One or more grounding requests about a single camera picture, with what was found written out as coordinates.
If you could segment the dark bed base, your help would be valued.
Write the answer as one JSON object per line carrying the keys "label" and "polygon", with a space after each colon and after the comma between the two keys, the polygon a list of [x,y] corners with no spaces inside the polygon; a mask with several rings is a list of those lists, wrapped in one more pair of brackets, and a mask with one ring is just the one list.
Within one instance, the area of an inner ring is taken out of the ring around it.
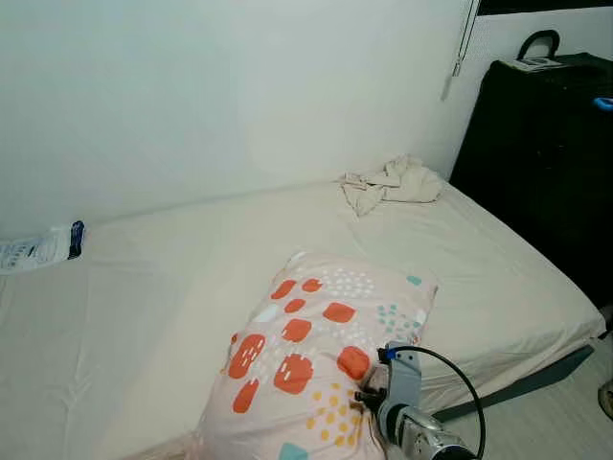
{"label": "dark bed base", "polygon": [[[595,349],[592,345],[586,345],[581,347],[581,349],[570,352],[569,355],[558,359],[556,363],[547,365],[547,367],[540,369],[538,372],[514,381],[512,385],[503,387],[502,390],[482,396],[479,399],[481,400],[482,407],[490,407],[492,404],[507,402],[508,400],[518,398],[518,396],[533,393],[535,390],[543,389],[543,387],[565,380],[565,378],[568,378],[570,374],[575,372],[575,369],[579,368],[580,364],[585,362],[587,358],[590,358],[594,352]],[[473,402],[463,402],[456,404],[456,406],[448,407],[445,410],[434,412],[433,416],[439,421],[448,422],[474,412],[476,412],[476,404]]]}

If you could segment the beige sheeted mattress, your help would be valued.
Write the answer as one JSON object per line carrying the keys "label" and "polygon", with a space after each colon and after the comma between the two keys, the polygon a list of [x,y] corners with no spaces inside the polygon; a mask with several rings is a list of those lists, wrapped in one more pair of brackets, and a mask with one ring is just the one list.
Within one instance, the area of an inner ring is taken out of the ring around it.
{"label": "beige sheeted mattress", "polygon": [[482,396],[605,329],[568,276],[452,187],[363,218],[324,183],[91,224],[77,259],[0,275],[0,460],[187,451],[234,334],[299,253],[432,275],[420,345]]}

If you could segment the crumpled beige cloth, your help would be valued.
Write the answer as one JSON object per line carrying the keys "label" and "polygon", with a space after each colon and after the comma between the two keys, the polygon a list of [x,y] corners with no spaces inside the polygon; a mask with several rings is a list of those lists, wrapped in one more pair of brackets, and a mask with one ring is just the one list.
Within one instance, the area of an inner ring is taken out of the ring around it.
{"label": "crumpled beige cloth", "polygon": [[337,183],[352,210],[363,218],[380,203],[437,201],[445,180],[419,158],[404,154],[371,172],[346,172]]}

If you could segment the pink patterned pillow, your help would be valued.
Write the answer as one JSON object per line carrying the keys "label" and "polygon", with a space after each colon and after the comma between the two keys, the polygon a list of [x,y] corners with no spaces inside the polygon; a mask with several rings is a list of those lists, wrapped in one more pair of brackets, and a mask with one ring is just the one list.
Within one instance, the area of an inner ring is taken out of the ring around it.
{"label": "pink patterned pillow", "polygon": [[187,460],[386,460],[355,393],[377,350],[420,342],[437,292],[429,273],[294,255],[234,334]]}

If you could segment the black suitcase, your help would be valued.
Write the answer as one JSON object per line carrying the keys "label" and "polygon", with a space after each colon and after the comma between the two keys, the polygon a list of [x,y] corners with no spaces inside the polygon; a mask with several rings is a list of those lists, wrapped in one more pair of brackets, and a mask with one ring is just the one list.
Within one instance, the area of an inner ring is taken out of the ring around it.
{"label": "black suitcase", "polygon": [[491,63],[448,180],[601,308],[610,301],[613,64],[564,56],[559,45],[557,31],[537,31],[514,57],[568,64],[548,73]]}

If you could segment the white printed paper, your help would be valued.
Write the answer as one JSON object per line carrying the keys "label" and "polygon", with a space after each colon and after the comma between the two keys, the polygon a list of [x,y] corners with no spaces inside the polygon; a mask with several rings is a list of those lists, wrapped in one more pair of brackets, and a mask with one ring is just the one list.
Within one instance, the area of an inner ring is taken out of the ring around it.
{"label": "white printed paper", "polygon": [[499,58],[498,62],[518,71],[518,73],[526,74],[548,73],[548,71],[568,67],[565,62],[550,57]]}

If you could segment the white blue wipes pack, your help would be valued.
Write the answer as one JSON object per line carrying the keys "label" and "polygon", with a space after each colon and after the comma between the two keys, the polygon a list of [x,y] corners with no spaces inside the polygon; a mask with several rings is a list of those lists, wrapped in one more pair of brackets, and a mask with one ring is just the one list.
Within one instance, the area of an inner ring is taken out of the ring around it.
{"label": "white blue wipes pack", "polygon": [[86,224],[75,220],[70,226],[57,226],[39,236],[0,241],[0,275],[39,270],[82,254]]}

